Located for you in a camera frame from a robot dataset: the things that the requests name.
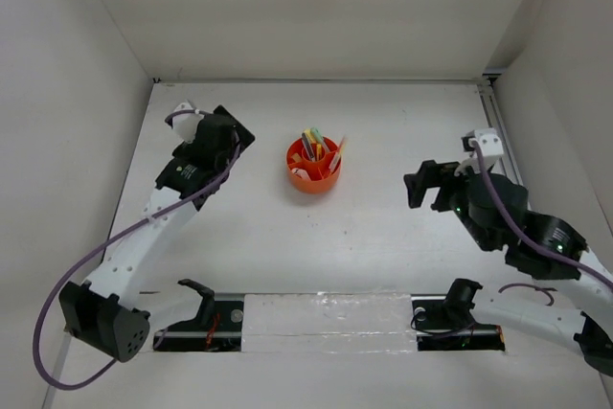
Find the thick yellow highlighter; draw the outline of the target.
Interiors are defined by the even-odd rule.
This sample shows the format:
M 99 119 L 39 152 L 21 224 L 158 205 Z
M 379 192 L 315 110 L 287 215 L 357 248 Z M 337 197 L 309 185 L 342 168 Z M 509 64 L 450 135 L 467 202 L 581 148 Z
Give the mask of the thick yellow highlighter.
M 305 134 L 305 135 L 306 135 L 306 137 L 309 139 L 309 142 L 310 142 L 310 143 L 317 143 L 317 141 L 316 141 L 315 137 L 312 135 L 312 133 L 311 133 L 311 131 L 310 131 L 310 129 L 309 129 L 309 128 L 308 128 L 308 129 L 305 129 L 305 130 L 303 131 L 303 134 Z

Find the green pastel highlighter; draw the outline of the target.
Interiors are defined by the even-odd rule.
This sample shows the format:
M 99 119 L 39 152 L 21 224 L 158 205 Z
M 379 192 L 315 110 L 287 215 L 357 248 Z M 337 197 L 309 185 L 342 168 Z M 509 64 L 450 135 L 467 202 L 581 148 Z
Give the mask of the green pastel highlighter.
M 326 142 L 326 140 L 325 140 L 324 136 L 323 136 L 323 135 L 320 133 L 320 131 L 319 131 L 319 130 L 318 130 L 316 127 L 312 127 L 312 128 L 310 129 L 310 133 L 311 133 L 312 137 L 315 139 L 315 141 L 316 141 L 316 142 L 317 142 L 319 145 L 321 145 L 321 146 L 322 146 L 322 148 L 323 148 L 325 151 L 328 151 L 328 150 L 329 150 L 328 145 L 327 145 L 327 142 Z

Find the blue grey marker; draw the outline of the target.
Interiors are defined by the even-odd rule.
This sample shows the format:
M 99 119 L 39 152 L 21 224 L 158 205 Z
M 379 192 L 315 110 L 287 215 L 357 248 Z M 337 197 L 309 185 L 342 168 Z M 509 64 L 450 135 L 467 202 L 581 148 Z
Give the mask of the blue grey marker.
M 302 133 L 301 139 L 302 139 L 303 146 L 304 146 L 304 149 L 305 149 L 306 156 L 307 156 L 308 160 L 309 161 L 315 161 L 316 160 L 316 155 L 315 155 L 315 153 L 313 151 L 310 139 L 308 138 L 308 136 L 305 133 Z

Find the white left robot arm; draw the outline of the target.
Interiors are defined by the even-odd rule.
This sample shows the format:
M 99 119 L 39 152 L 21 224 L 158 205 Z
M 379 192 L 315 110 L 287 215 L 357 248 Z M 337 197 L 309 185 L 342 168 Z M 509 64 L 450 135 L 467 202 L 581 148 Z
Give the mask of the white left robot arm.
M 143 347 L 151 318 L 137 307 L 146 268 L 229 178 L 254 135 L 224 106 L 211 112 L 183 103 L 166 124 L 182 142 L 157 176 L 143 217 L 113 241 L 113 251 L 81 284 L 67 283 L 58 300 L 68 332 L 119 362 Z

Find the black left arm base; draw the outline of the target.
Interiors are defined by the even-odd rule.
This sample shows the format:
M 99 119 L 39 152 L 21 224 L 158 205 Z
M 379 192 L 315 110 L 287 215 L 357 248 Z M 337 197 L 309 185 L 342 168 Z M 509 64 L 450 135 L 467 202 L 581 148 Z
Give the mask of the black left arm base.
M 177 282 L 195 294 L 151 314 L 152 349 L 156 352 L 240 352 L 243 294 L 215 294 L 191 279 Z

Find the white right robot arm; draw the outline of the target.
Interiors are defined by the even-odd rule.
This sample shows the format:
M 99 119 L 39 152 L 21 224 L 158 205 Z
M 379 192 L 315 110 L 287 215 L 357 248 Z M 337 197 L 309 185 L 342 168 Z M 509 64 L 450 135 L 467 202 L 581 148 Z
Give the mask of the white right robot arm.
M 482 326 L 507 327 L 559 345 L 611 375 L 611 273 L 569 223 L 529 210 L 526 188 L 491 171 L 459 172 L 458 166 L 427 160 L 405 175 L 409 207 L 420 207 L 426 192 L 437 190 L 432 210 L 453 213 L 482 251 L 503 251 L 505 264 L 530 277 L 532 289 L 560 293 L 571 306 L 516 299 L 458 278 L 441 301 L 416 307 L 412 328 L 428 342 L 450 344 Z

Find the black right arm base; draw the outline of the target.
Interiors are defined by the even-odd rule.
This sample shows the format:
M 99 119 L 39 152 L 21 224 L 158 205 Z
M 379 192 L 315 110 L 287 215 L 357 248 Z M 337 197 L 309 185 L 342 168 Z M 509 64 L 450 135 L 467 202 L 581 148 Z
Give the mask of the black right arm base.
M 419 352 L 504 352 L 502 330 L 477 323 L 471 316 L 473 298 L 483 287 L 467 279 L 456 279 L 444 295 L 412 297 L 410 327 L 416 333 Z

